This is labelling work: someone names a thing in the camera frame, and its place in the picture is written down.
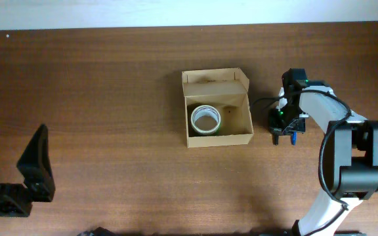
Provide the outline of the green tape roll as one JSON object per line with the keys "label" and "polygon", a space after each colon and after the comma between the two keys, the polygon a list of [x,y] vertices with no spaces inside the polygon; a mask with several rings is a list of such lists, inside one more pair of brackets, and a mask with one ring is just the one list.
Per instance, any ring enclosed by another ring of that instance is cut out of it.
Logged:
{"label": "green tape roll", "polygon": [[204,115],[195,121],[196,132],[200,135],[215,135],[221,128],[221,123],[215,117]]}

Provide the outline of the brown cardboard box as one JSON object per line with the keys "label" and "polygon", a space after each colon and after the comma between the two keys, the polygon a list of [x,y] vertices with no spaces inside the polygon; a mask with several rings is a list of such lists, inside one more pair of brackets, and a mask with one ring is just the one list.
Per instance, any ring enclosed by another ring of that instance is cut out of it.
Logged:
{"label": "brown cardboard box", "polygon": [[[240,68],[203,69],[182,72],[188,148],[248,144],[253,135],[249,108],[249,79]],[[221,128],[215,135],[199,135],[190,116],[201,105],[218,109]]]}

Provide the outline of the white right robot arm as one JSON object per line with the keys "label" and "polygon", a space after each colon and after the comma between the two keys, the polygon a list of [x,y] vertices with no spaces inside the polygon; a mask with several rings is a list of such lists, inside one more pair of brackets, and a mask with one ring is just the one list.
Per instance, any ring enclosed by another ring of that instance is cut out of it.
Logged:
{"label": "white right robot arm", "polygon": [[319,194],[296,220],[290,235],[336,235],[348,214],[378,192],[378,121],[355,113],[323,81],[311,81],[304,69],[282,75],[278,105],[268,112],[272,142],[281,136],[296,143],[312,118],[324,132],[318,156]]}

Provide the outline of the cream masking tape roll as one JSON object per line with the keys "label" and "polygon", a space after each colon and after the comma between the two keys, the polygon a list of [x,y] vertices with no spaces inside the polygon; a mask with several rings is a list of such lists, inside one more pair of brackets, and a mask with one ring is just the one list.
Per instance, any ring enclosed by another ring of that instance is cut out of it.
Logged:
{"label": "cream masking tape roll", "polygon": [[215,134],[221,127],[221,115],[210,105],[196,107],[190,116],[191,126],[199,135]]}

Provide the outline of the black and white sharpie marker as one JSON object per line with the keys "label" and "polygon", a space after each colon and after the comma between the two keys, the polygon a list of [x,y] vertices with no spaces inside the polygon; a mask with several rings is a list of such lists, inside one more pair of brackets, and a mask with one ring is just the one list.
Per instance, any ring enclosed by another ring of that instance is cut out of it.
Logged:
{"label": "black and white sharpie marker", "polygon": [[278,144],[279,144],[279,136],[278,135],[273,135],[272,136],[272,140],[273,140],[273,144],[275,145],[275,146],[277,146]]}

